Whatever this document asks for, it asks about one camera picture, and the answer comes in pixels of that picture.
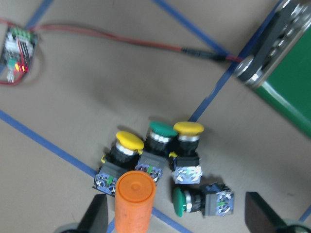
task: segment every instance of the floor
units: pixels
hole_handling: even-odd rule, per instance
[[[277,1],[168,2],[238,54]],[[41,1],[1,4],[1,17],[25,25]],[[135,38],[205,48],[150,0],[54,1],[40,20],[48,21],[83,22]],[[1,25],[0,38],[5,30]],[[97,170],[103,148],[110,147],[118,130],[145,136],[150,120],[187,120],[226,68],[172,52],[41,33],[27,79],[15,87],[0,86],[1,232],[51,233],[79,222],[98,193],[91,188],[93,178],[57,156],[51,145]],[[3,116],[31,131],[22,134]],[[198,148],[203,182],[230,186],[235,212],[205,219],[199,212],[177,217],[168,168],[157,186],[157,210],[193,233],[246,233],[244,195],[257,191],[282,218],[299,219],[311,202],[308,138],[235,77],[199,122],[206,128]],[[108,198],[109,222],[113,201]],[[306,223],[311,225],[310,217]],[[153,216],[148,232],[159,230],[178,232]]]

